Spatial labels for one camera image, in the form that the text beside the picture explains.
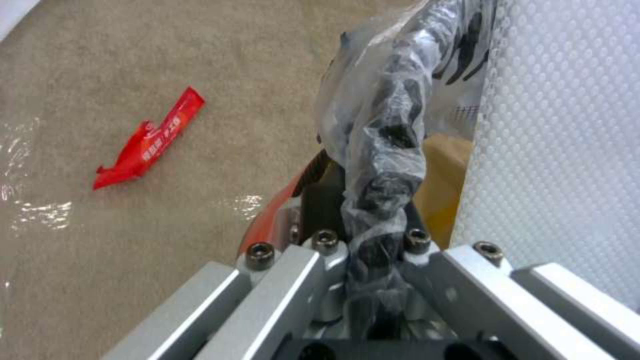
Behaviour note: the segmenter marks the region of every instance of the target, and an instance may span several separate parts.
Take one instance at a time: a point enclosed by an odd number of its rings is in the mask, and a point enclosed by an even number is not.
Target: dimpled white surface
[[[452,243],[640,306],[640,3],[500,1]]]

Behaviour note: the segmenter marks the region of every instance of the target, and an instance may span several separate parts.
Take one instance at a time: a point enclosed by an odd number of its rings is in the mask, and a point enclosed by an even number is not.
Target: floor
[[[408,0],[43,0],[0,43],[0,359],[99,357],[318,151],[342,31]],[[207,104],[137,181],[93,192],[137,125]]]

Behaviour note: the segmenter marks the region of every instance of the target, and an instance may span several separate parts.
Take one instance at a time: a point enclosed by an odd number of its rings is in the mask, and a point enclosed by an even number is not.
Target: red component
[[[144,175],[189,124],[202,105],[204,100],[196,90],[188,87],[159,128],[156,129],[149,120],[143,121],[120,152],[116,165],[112,168],[98,168],[93,189]]]
[[[242,254],[247,248],[254,243],[266,242],[273,245],[274,248],[284,251],[288,243],[283,242],[283,239],[277,239],[273,237],[273,226],[275,225],[276,214],[282,205],[291,198],[293,191],[296,189],[296,185],[300,181],[300,175],[291,180],[291,182],[284,189],[280,190],[267,206],[253,219],[251,225],[246,230],[244,238],[240,247],[238,248],[238,255]]]

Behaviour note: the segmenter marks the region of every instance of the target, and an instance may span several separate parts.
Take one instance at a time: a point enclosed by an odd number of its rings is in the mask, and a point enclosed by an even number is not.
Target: red plastic wrapper
[[[159,128],[146,120],[130,137],[112,168],[100,166],[93,189],[99,189],[122,181],[136,179],[149,170],[171,145],[173,140],[191,122],[204,100],[191,87],[182,93],[173,109],[164,118]]]

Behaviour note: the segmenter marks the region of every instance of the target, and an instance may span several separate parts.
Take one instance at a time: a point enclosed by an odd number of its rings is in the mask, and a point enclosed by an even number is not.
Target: transparent plastic bag
[[[366,313],[355,322],[374,324],[380,308],[402,308],[394,261],[404,207],[426,175],[421,144],[433,133],[472,138],[494,10],[495,0],[421,1],[340,38],[315,116],[324,147],[346,174],[349,298],[369,297],[368,306],[355,307]],[[372,326],[351,335],[365,337]]]

